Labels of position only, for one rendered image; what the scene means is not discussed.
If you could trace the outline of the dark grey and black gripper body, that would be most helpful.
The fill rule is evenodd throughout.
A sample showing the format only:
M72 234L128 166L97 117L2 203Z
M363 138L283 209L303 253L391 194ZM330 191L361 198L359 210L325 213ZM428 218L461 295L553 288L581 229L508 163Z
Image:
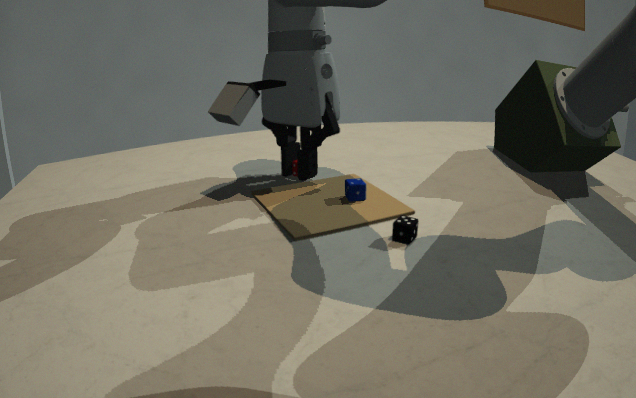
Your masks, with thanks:
M332 54L326 49L268 51L263 80L286 81L286 86L261 91L262 114L267 121L318 127L326 108L326 92L339 120L337 73Z

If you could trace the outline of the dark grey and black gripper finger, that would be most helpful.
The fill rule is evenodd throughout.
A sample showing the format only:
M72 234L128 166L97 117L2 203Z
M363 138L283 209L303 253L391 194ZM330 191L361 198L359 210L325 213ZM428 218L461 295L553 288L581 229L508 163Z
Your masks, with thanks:
M292 175L292 162L297 160L297 151L301 150L300 143L296 142L297 126L272 123L265 120L264 117L262 124L272 131L276 137L277 145L281 147L282 176Z
M333 112L332 106L325 95L325 111L322 116L323 128L321 124L315 128L300 126L301 150L297 152L298 179L307 180L317 175L318 158L317 147L329 136L338 134L340 128ZM312 134L310 135L310 131Z

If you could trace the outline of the tan flat mat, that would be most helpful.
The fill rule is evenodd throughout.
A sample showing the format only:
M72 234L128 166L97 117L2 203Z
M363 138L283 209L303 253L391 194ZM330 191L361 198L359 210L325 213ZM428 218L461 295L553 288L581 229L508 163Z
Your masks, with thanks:
M251 195L294 241L346 231L384 221L415 210L362 179L366 200L348 201L349 174L251 191Z

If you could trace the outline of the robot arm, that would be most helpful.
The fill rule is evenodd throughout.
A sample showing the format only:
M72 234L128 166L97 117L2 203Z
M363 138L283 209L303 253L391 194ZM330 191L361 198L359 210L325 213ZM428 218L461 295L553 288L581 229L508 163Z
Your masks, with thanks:
M325 7L371 8L385 1L268 0L268 51L326 49L332 39L325 35ZM208 113L218 122L240 126L259 90L282 86L286 81L228 81ZM608 131L613 115L628 111L636 98L636 5L576 69L556 75L554 94L568 123L591 139Z

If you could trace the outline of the black die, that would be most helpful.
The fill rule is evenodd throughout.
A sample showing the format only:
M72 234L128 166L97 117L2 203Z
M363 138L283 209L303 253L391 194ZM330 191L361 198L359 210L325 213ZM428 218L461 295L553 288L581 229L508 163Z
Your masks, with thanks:
M401 215L393 222L392 240L410 244L418 231L418 219Z

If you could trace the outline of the blue die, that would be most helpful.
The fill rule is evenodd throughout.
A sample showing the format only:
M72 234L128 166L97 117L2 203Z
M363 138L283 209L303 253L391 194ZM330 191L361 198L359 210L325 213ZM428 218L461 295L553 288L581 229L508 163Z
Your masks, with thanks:
M363 201L366 200L366 184L361 179L346 179L345 180L345 196L348 201Z

